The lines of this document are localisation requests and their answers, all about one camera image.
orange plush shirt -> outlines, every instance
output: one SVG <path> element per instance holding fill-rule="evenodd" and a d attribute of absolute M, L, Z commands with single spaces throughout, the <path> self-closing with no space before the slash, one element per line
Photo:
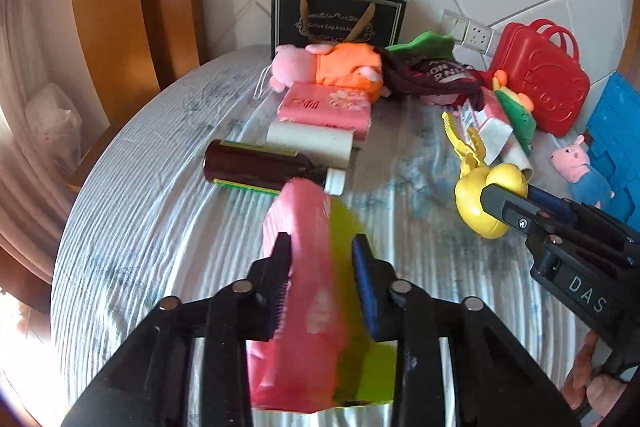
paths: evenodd
<path fill-rule="evenodd" d="M 380 97 L 382 82 L 369 80 L 359 71 L 368 66 L 382 76 L 382 60 L 372 46 L 344 42 L 334 46 L 326 55 L 316 55 L 316 59 L 316 84 L 365 90 L 371 103 Z"/>

human hand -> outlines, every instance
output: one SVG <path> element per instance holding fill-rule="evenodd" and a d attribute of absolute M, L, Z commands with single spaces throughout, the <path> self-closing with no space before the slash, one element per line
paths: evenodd
<path fill-rule="evenodd" d="M 578 409 L 587 397 L 593 410 L 605 417 L 625 392 L 626 384 L 609 375 L 598 375 L 591 380 L 591 357 L 597 342 L 598 336 L 595 331 L 589 331 L 584 338 L 582 349 L 575 357 L 574 367 L 564 381 L 562 396 L 571 409 Z"/>

white plastic bag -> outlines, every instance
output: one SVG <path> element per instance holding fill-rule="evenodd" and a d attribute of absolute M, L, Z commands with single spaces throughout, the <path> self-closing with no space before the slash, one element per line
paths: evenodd
<path fill-rule="evenodd" d="M 47 84 L 24 108 L 31 134 L 65 178 L 80 163 L 82 120 L 73 102 L 56 84 Z"/>

black box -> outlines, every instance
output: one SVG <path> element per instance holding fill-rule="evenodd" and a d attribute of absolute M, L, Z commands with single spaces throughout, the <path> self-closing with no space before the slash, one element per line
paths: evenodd
<path fill-rule="evenodd" d="M 306 26 L 301 0 L 271 0 L 271 56 L 280 44 L 304 47 L 312 42 L 343 42 L 372 3 L 373 17 L 353 42 L 380 48 L 398 43 L 404 0 L 306 0 Z"/>

beige curtain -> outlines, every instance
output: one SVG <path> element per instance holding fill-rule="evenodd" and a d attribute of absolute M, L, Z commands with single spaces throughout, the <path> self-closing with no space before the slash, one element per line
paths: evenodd
<path fill-rule="evenodd" d="M 0 0 L 0 247 L 50 283 L 73 196 L 24 108 L 47 83 L 30 0 Z"/>

